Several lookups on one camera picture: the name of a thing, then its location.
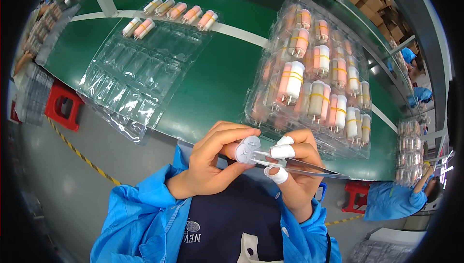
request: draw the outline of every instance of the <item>stacked plastic tray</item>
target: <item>stacked plastic tray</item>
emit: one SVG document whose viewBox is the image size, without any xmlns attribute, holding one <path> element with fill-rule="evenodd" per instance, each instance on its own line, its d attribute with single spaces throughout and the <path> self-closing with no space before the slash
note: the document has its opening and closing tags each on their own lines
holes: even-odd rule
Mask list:
<svg viewBox="0 0 464 263">
<path fill-rule="evenodd" d="M 421 177 L 424 164 L 422 147 L 422 127 L 411 118 L 398 124 L 398 158 L 395 182 L 399 185 L 412 186 Z"/>
<path fill-rule="evenodd" d="M 41 126 L 53 78 L 29 63 L 21 81 L 15 111 L 21 122 Z"/>
<path fill-rule="evenodd" d="M 286 0 L 270 30 L 244 122 L 271 141 L 309 128 L 326 160 L 369 158 L 372 101 L 358 40 L 311 0 Z"/>
</svg>

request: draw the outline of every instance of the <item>stack of cardboard boxes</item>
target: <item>stack of cardboard boxes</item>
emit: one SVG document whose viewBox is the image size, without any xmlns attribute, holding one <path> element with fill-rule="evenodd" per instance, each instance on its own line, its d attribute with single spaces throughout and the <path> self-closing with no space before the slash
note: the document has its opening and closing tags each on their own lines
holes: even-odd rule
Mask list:
<svg viewBox="0 0 464 263">
<path fill-rule="evenodd" d="M 405 22 L 402 22 L 401 27 L 398 27 L 398 21 L 392 21 L 388 17 L 384 16 L 386 7 L 388 7 L 389 10 L 394 11 L 394 13 L 397 13 L 396 9 L 392 6 L 393 0 L 349 1 L 356 5 L 356 7 L 374 23 L 387 40 L 393 38 L 397 44 L 399 44 L 400 40 L 405 36 L 405 34 L 407 34 L 407 31 L 410 31 L 409 26 Z"/>
</svg>

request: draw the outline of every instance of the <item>navy shirt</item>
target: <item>navy shirt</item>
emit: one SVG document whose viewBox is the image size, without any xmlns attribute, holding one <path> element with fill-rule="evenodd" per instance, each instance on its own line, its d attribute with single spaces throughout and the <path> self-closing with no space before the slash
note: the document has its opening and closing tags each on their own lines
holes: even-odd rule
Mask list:
<svg viewBox="0 0 464 263">
<path fill-rule="evenodd" d="M 177 262 L 235 263 L 243 233 L 258 237 L 259 260 L 283 260 L 280 218 L 275 198 L 242 174 L 223 192 L 192 198 Z"/>
</svg>

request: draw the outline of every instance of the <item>hand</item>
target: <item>hand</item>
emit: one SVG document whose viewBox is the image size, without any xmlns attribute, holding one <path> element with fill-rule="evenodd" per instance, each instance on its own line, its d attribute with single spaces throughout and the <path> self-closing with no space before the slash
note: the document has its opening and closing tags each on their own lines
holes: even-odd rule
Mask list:
<svg viewBox="0 0 464 263">
<path fill-rule="evenodd" d="M 317 151 L 316 140 L 309 129 L 300 129 L 285 134 L 295 142 L 291 144 L 295 151 L 295 158 L 324 167 L 321 156 Z M 298 165 L 287 163 L 288 168 L 301 169 L 312 172 L 320 172 Z M 272 168 L 269 173 L 276 174 L 279 168 Z M 322 181 L 322 176 L 307 176 L 304 174 L 289 173 L 288 179 L 277 186 L 282 191 L 282 199 L 287 208 L 292 212 L 299 223 L 309 219 L 313 213 L 311 200 L 316 194 L 317 188 Z"/>
<path fill-rule="evenodd" d="M 216 167 L 219 152 L 226 144 L 260 133 L 259 129 L 246 125 L 216 122 L 205 137 L 194 145 L 188 170 L 166 182 L 172 196 L 176 199 L 186 199 L 199 194 L 215 194 L 225 190 L 242 172 L 254 165 L 234 162 L 224 170 L 220 170 Z"/>
</svg>

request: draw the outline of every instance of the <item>green workbench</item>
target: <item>green workbench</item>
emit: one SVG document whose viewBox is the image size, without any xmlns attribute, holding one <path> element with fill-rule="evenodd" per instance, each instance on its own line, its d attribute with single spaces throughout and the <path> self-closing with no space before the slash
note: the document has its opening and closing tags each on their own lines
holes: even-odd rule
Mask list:
<svg viewBox="0 0 464 263">
<path fill-rule="evenodd" d="M 147 0 L 114 0 L 118 9 L 134 10 Z M 214 8 L 225 15 L 225 23 L 262 37 L 269 28 L 284 0 L 272 0 L 265 7 L 246 0 L 182 0 Z M 99 12 L 96 0 L 82 0 L 78 12 Z M 251 14 L 257 18 L 246 18 Z M 108 33 L 125 18 L 99 18 L 71 22 L 44 66 L 52 75 L 76 89 L 87 66 Z M 195 143 L 218 120 L 239 121 L 244 109 L 248 88 L 252 86 L 262 48 L 235 37 L 216 33 L 200 57 L 186 74 L 172 97 L 156 130 L 175 138 Z M 392 122 L 402 118 L 389 93 L 378 80 L 371 78 L 374 104 Z M 371 155 L 368 160 L 336 159 L 326 162 L 333 171 L 353 179 L 393 180 L 396 133 L 377 115 L 373 115 Z"/>
</svg>

